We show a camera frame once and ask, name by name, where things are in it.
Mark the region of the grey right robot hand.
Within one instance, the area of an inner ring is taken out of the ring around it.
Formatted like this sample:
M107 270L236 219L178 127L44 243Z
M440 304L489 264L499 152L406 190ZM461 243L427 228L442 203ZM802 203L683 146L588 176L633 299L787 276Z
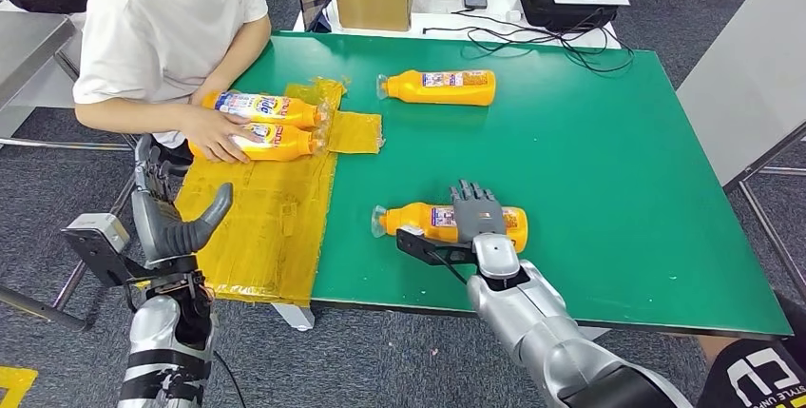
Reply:
M481 234L507 233L502 206L490 189L460 180L450 187L450 196L459 243L470 243Z

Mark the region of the person's right hand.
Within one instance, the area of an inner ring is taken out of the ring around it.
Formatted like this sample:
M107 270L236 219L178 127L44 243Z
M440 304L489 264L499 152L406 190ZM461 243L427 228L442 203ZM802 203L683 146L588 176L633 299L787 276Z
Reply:
M249 162L248 156L233 140L234 137L253 138L253 134L245 128L248 119L215 109L182 105L178 122L178 131L206 159L227 163Z

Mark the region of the person's left hand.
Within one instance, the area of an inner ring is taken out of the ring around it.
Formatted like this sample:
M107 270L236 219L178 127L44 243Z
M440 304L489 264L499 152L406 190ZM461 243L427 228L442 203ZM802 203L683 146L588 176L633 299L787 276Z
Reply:
M204 99L208 95L218 95L219 93L228 90L230 86L231 84L227 81L209 77L191 94L189 103L194 106L201 106L204 102Z

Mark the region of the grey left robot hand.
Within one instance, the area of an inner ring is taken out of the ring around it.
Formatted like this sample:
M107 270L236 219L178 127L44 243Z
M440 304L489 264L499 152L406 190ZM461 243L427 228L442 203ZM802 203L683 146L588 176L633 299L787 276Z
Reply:
M170 163L160 160L159 145L150 134L140 138L134 155L135 190L131 203L146 266L190 256L203 249L232 207L234 186L222 184L212 204L197 219L186 222L168 189Z

